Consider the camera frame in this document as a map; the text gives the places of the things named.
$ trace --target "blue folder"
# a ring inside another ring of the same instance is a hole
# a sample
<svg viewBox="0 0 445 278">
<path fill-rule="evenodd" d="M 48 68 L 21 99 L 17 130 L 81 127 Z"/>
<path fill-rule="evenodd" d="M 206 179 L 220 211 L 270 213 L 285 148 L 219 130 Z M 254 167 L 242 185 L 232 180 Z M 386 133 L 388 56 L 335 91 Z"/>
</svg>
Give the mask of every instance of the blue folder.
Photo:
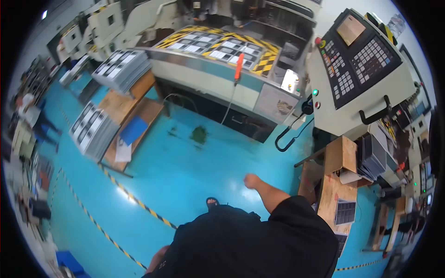
<svg viewBox="0 0 445 278">
<path fill-rule="evenodd" d="M 133 143 L 148 128 L 148 124 L 138 116 L 134 116 L 130 123 L 122 130 L 119 137 L 128 145 Z"/>
</svg>

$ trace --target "cabinet drawer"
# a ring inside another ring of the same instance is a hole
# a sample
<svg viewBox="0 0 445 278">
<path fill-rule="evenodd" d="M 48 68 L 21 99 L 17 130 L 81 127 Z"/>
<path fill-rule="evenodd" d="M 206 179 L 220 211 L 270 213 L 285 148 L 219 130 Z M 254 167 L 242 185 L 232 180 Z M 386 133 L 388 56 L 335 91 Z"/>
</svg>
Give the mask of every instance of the cabinet drawer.
<svg viewBox="0 0 445 278">
<path fill-rule="evenodd" d="M 199 114 L 211 120 L 214 120 L 215 122 L 218 123 L 220 123 L 223 120 L 224 114 L 227 111 L 226 106 L 208 100 L 205 97 L 202 97 L 196 93 L 191 93 L 182 88 L 172 87 L 168 83 L 159 82 L 159 85 L 161 86 L 163 94 L 165 95 L 164 97 L 166 97 L 169 92 L 177 93 L 182 96 L 188 97 L 196 104 Z M 191 101 L 188 99 L 177 96 L 171 96 L 167 100 L 175 103 L 176 105 L 183 106 L 184 108 L 189 109 L 190 111 L 196 112 L 193 103 L 191 103 Z"/>
<path fill-rule="evenodd" d="M 261 143 L 264 143 L 267 140 L 276 127 L 276 124 L 267 125 L 261 120 L 249 117 L 233 109 L 229 110 L 223 125 Z"/>
</svg>

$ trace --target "orange tool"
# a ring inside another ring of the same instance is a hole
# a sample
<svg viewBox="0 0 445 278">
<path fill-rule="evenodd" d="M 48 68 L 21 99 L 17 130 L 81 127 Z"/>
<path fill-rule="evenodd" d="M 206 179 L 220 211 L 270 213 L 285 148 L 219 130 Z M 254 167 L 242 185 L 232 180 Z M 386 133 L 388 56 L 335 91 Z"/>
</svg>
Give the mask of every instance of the orange tool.
<svg viewBox="0 0 445 278">
<path fill-rule="evenodd" d="M 237 65 L 236 65 L 235 86 L 237 85 L 238 80 L 241 78 L 241 70 L 243 69 L 243 61 L 244 61 L 244 53 L 241 53 L 241 55 L 238 58 Z"/>
</svg>

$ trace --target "yellow and black hazard tape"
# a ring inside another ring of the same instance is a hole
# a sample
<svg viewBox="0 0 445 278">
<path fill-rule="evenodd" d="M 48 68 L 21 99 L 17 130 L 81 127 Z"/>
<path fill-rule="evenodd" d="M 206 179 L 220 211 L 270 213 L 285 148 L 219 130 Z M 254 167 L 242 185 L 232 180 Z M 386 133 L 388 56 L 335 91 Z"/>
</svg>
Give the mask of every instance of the yellow and black hazard tape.
<svg viewBox="0 0 445 278">
<path fill-rule="evenodd" d="M 66 116 L 65 112 L 63 111 L 61 105 L 58 103 L 57 104 L 58 109 L 60 110 L 60 112 L 63 115 L 63 118 L 65 119 L 66 123 L 68 124 L 68 126 L 71 126 L 71 122 L 69 121 L 68 117 Z"/>
<path fill-rule="evenodd" d="M 173 225 L 170 221 L 168 221 L 167 219 L 165 219 L 164 217 L 162 217 L 161 215 L 157 214 L 154 210 L 152 210 L 151 208 L 149 208 L 147 205 L 145 205 L 144 203 L 141 202 L 141 200 L 137 199 L 132 193 L 130 193 L 120 182 L 118 182 L 113 176 L 110 175 L 110 173 L 107 171 L 107 169 L 104 168 L 104 166 L 102 166 L 101 164 L 98 164 L 99 168 L 102 170 L 102 172 L 104 172 L 104 174 L 111 180 L 111 182 L 116 185 L 117 187 L 119 187 L 120 189 L 122 189 L 127 195 L 128 198 L 134 200 L 137 204 L 139 204 L 143 209 L 145 209 L 146 211 L 148 211 L 151 215 L 153 215 L 154 217 L 156 217 L 157 219 L 161 220 L 164 224 L 166 224 L 167 226 L 173 228 L 173 229 L 177 229 L 178 227 Z"/>
<path fill-rule="evenodd" d="M 237 40 L 240 40 L 243 42 L 249 42 L 249 43 L 255 44 L 259 47 L 262 47 L 263 50 L 265 50 L 265 53 L 261 56 L 261 59 L 258 61 L 258 64 L 254 67 L 254 69 L 251 70 L 252 73 L 255 73 L 258 75 L 263 75 L 263 76 L 267 77 L 269 75 L 269 72 L 272 69 L 272 65 L 278 55 L 279 48 L 271 43 L 266 42 L 266 41 L 257 40 L 251 36 L 241 35 L 241 34 L 238 34 L 235 32 L 227 32 L 227 31 L 217 29 L 217 28 L 210 28 L 210 27 L 206 27 L 206 26 L 196 26 L 196 25 L 185 27 L 184 29 L 178 31 L 177 33 L 172 34 L 171 36 L 167 37 L 164 41 L 162 41 L 156 47 L 157 48 L 167 48 L 167 47 L 175 44 L 176 42 L 178 42 L 181 38 L 187 36 L 188 34 L 190 34 L 191 32 L 194 32 L 194 31 L 203 31 L 203 32 L 214 33 L 214 34 L 219 34 L 219 35 L 223 36 L 217 42 L 215 42 L 214 45 L 210 46 L 210 48 L 206 52 L 204 52 L 202 54 L 202 56 L 204 56 L 208 59 L 212 59 L 212 60 L 216 60 L 216 59 L 211 57 L 210 53 L 212 53 L 212 51 L 214 51 L 217 47 L 219 47 L 222 43 L 224 43 L 224 41 L 226 41 L 230 38 L 235 38 Z"/>
<path fill-rule="evenodd" d="M 132 259 L 135 263 L 137 263 L 139 266 L 143 267 L 144 269 L 147 269 L 147 267 L 143 264 L 141 264 L 140 262 L 138 262 L 135 258 L 133 258 L 133 256 L 131 256 L 130 254 L 128 254 L 122 247 L 120 247 L 105 231 L 104 229 L 97 223 L 96 220 L 94 220 L 94 218 L 91 216 L 91 214 L 87 211 L 87 209 L 85 208 L 85 206 L 83 205 L 82 201 L 80 201 L 79 197 L 77 196 L 77 194 L 74 192 L 73 187 L 71 186 L 71 184 L 69 183 L 65 172 L 63 171 L 63 169 L 61 168 L 61 172 L 63 175 L 63 178 L 65 179 L 66 184 L 69 187 L 69 190 L 71 191 L 71 193 L 73 193 L 74 198 L 76 199 L 77 203 L 80 205 L 80 207 L 83 209 L 83 211 L 86 213 L 86 215 L 88 215 L 88 217 L 90 218 L 91 222 L 93 222 L 96 227 L 105 235 L 105 237 L 111 241 L 114 246 L 116 246 L 116 248 L 118 248 L 120 251 L 122 251 L 122 253 L 125 254 L 125 256 L 129 257 L 130 259 Z"/>
<path fill-rule="evenodd" d="M 62 170 L 62 168 L 59 169 L 59 172 L 57 172 L 57 177 L 56 177 L 56 184 L 53 187 L 53 192 L 51 193 L 51 203 L 49 205 L 49 209 L 51 210 L 53 208 L 53 200 L 54 200 L 54 192 L 56 191 L 56 187 L 57 187 L 57 180 L 59 179 L 59 174 L 60 171 Z M 51 220 L 49 221 L 49 225 L 48 225 L 48 230 L 51 231 Z"/>
<path fill-rule="evenodd" d="M 370 266 L 370 265 L 373 265 L 373 264 L 375 264 L 375 263 L 381 262 L 381 261 L 383 261 L 384 259 L 385 259 L 385 258 L 381 258 L 380 260 L 376 260 L 376 261 L 369 262 L 369 263 L 365 263 L 365 264 L 363 264 L 363 265 L 358 265 L 358 266 L 350 266 L 350 267 L 337 268 L 337 269 L 335 269 L 335 271 L 351 270 L 351 269 L 356 269 L 356 268 L 360 268 L 360 267 L 363 267 L 363 266 Z"/>
<path fill-rule="evenodd" d="M 388 26 L 386 26 L 383 23 L 379 23 L 373 15 L 371 15 L 369 12 L 367 12 L 364 16 L 367 20 L 369 20 L 372 24 L 374 24 L 386 37 L 388 40 L 395 46 L 397 46 L 397 40 L 394 36 L 394 34 L 391 32 Z"/>
</svg>

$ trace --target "machine handle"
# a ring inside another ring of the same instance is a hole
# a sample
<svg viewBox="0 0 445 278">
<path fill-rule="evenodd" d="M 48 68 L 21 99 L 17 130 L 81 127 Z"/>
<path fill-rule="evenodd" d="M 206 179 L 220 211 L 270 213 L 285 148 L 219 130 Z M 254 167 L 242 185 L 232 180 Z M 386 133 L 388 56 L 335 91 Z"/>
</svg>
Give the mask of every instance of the machine handle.
<svg viewBox="0 0 445 278">
<path fill-rule="evenodd" d="M 386 108 L 380 110 L 379 112 L 375 113 L 369 118 L 365 117 L 363 110 L 359 111 L 360 118 L 363 124 L 370 125 L 371 123 L 385 117 L 386 115 L 389 114 L 389 112 L 391 112 L 391 103 L 389 102 L 389 97 L 387 95 L 384 95 L 383 98 L 385 99 L 386 102 Z"/>
<path fill-rule="evenodd" d="M 234 116 L 232 116 L 232 121 L 234 121 L 235 123 L 239 123 L 239 124 L 242 124 L 242 123 L 243 123 L 243 122 L 240 122 L 240 121 L 235 120 L 233 117 L 234 117 Z"/>
<path fill-rule="evenodd" d="M 289 143 L 283 149 L 278 146 L 278 141 L 283 137 L 289 130 L 291 130 L 291 126 L 288 126 L 276 139 L 275 139 L 275 147 L 280 152 L 285 152 L 287 149 L 295 142 L 295 138 L 292 138 Z"/>
</svg>

